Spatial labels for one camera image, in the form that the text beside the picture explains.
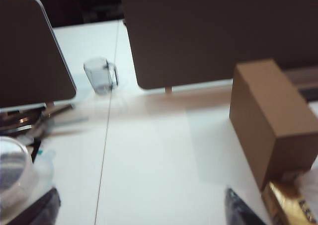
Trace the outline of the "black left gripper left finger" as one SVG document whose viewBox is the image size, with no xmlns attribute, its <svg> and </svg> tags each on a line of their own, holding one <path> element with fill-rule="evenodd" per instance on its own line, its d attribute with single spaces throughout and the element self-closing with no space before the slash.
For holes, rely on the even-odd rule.
<svg viewBox="0 0 318 225">
<path fill-rule="evenodd" d="M 53 187 L 16 218 L 14 225 L 54 225 L 61 206 L 58 190 Z"/>
</svg>

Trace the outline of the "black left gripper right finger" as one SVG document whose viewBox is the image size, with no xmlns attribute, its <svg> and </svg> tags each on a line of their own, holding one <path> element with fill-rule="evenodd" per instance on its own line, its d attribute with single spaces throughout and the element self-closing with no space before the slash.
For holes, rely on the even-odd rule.
<svg viewBox="0 0 318 225">
<path fill-rule="evenodd" d="M 225 217 L 228 225 L 265 225 L 265 222 L 230 187 L 225 190 Z"/>
</svg>

